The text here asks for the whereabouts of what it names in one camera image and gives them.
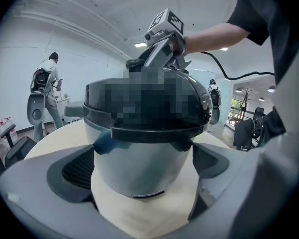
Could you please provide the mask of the person's right hand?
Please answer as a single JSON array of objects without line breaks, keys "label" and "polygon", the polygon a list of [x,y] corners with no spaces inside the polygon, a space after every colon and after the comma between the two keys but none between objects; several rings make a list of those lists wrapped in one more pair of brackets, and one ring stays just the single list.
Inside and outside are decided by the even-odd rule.
[{"label": "person's right hand", "polygon": [[172,38],[172,52],[175,56],[185,56],[187,52],[186,38],[175,34]]}]

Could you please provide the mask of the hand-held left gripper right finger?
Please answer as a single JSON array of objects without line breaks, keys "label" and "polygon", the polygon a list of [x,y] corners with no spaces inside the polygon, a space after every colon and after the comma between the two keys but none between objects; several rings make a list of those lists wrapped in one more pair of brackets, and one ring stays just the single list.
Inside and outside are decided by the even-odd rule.
[{"label": "hand-held left gripper right finger", "polygon": [[248,152],[196,143],[199,175],[189,236],[261,236],[299,184],[299,133]]}]

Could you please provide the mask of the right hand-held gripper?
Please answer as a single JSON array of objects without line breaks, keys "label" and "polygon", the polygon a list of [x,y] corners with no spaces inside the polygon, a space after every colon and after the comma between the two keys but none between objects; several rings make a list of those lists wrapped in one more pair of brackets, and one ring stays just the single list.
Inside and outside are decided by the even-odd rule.
[{"label": "right hand-held gripper", "polygon": [[191,60],[186,61],[183,56],[172,57],[172,42],[159,42],[173,34],[184,39],[184,23],[170,9],[166,9],[154,18],[144,36],[145,44],[150,48],[143,52],[143,67],[165,65],[167,69],[189,73],[186,68],[191,64]]}]

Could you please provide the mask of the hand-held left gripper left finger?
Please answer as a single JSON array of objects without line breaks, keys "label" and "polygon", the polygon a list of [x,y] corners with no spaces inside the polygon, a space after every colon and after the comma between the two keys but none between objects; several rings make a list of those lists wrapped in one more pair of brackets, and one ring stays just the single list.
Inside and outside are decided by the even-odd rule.
[{"label": "hand-held left gripper left finger", "polygon": [[0,193],[34,233],[97,233],[90,145],[25,159],[0,176]]}]

